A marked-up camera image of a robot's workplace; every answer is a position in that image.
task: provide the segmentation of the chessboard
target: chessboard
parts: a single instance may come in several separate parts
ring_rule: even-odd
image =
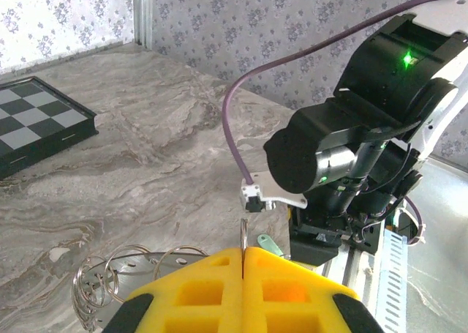
[[[0,85],[0,180],[97,134],[95,116],[37,77]]]

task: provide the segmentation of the green key tag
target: green key tag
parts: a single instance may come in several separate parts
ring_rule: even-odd
[[[264,250],[272,252],[275,255],[283,256],[283,252],[268,234],[260,234],[257,238],[258,244]]]

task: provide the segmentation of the marble countertop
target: marble countertop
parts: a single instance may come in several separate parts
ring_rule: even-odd
[[[0,332],[84,332],[70,285],[90,254],[239,243],[241,174],[221,125],[226,83],[136,45],[34,73],[97,113],[99,134],[0,182]],[[252,171],[291,112],[240,90],[232,129]],[[288,250],[284,210],[247,217]]]

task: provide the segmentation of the wall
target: wall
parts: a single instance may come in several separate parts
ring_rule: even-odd
[[[406,0],[154,0],[153,49],[233,81]],[[352,52],[377,27],[263,73],[248,89],[289,108],[331,95]],[[468,111],[435,153],[468,168]]]
[[[0,0],[0,75],[133,41],[133,0]]]

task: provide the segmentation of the black chessboard frame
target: black chessboard frame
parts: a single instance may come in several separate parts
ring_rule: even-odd
[[[40,87],[41,90],[56,97],[58,101],[84,115],[86,119],[51,135],[45,136],[44,138],[41,137],[39,140],[28,145],[0,155],[0,180],[98,134],[94,126],[94,117],[96,114],[93,111],[74,101],[38,77],[33,76],[18,81],[2,83],[0,84],[0,91],[10,88],[13,89],[18,85],[26,83],[33,83],[35,86]]]

